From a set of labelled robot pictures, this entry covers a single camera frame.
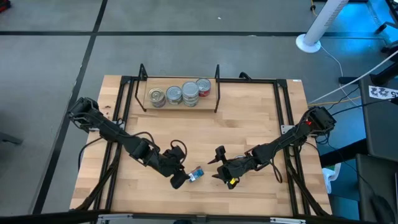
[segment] tin can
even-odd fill
[[[156,108],[161,108],[166,104],[166,97],[160,88],[149,90],[148,97],[152,105]]]
[[[199,86],[195,82],[186,82],[182,85],[182,99],[187,106],[196,106],[199,100]]]
[[[203,175],[205,175],[205,172],[200,166],[198,166],[196,169],[194,169],[193,171],[191,171],[191,173],[188,174],[189,182],[192,183]]]
[[[199,86],[199,96],[204,97],[210,94],[211,83],[207,78],[199,78],[197,84]]]
[[[178,86],[170,86],[166,91],[166,97],[170,104],[178,105],[182,102],[182,90]]]

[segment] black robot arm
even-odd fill
[[[129,155],[144,166],[150,166],[165,177],[174,175],[170,182],[173,188],[179,188],[189,176],[184,171],[181,160],[185,158],[179,146],[172,146],[163,154],[159,154],[160,148],[153,139],[140,138],[137,133],[130,135],[117,124],[106,119],[98,110],[96,101],[90,98],[80,98],[68,112],[68,117],[78,128],[90,131],[90,128],[98,128],[99,135],[108,142],[122,144]]]
[[[335,123],[336,120],[324,107],[316,106],[305,112],[300,122],[281,137],[246,151],[245,156],[226,159],[225,148],[220,146],[216,149],[215,159],[209,162],[223,162],[223,165],[217,168],[218,174],[213,177],[221,179],[229,189],[233,189],[239,183],[239,177],[247,171],[259,171],[269,164],[273,165],[271,160],[277,151],[287,146],[302,146],[310,134],[328,134],[335,127]]]

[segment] food can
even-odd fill
[[[210,94],[211,83],[207,78],[199,78],[197,80],[199,86],[199,96],[204,97]]]
[[[182,99],[187,106],[196,106],[199,100],[199,86],[195,82],[186,82],[182,85]]]
[[[166,97],[170,104],[178,105],[182,102],[182,90],[178,86],[170,86],[166,91]]]
[[[166,104],[164,92],[160,88],[153,88],[149,90],[148,97],[152,105],[156,108],[161,108]]]

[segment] red can label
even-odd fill
[[[200,96],[200,97],[208,96],[209,94],[210,94],[210,90],[207,90],[207,91],[199,91],[199,96]]]

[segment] wooden table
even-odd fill
[[[121,76],[106,75],[99,93],[99,109],[112,118]],[[298,122],[307,110],[302,82],[287,80],[294,121]],[[145,82],[140,82],[138,97],[144,98]],[[122,108],[126,99],[123,94]],[[284,103],[284,121],[287,121]],[[221,162],[207,165],[215,156],[215,149],[224,145],[226,157],[243,155],[244,151],[280,136],[280,126],[275,107],[274,89],[270,84],[221,83],[221,100],[218,112],[203,110],[147,110],[143,112],[136,99],[130,107],[126,131],[150,132],[162,149],[170,147],[170,141],[179,139],[188,147],[184,162],[190,172],[201,166],[205,175],[194,183],[185,182],[178,190],[150,167],[144,167],[123,150],[112,202],[114,212],[179,213],[208,215],[259,215],[292,216],[284,155],[279,151],[275,164],[283,176],[279,184],[271,166],[259,172],[250,171],[241,177],[233,190],[228,190],[221,180],[211,177]],[[88,141],[98,138],[90,133]],[[100,140],[86,148],[76,181],[70,207],[79,206],[93,190],[101,170],[106,141]],[[331,213],[323,180],[318,152],[308,144],[301,152],[305,182],[309,191],[322,208]],[[104,208],[104,188],[101,208]],[[303,213],[299,188],[296,196],[300,213]]]

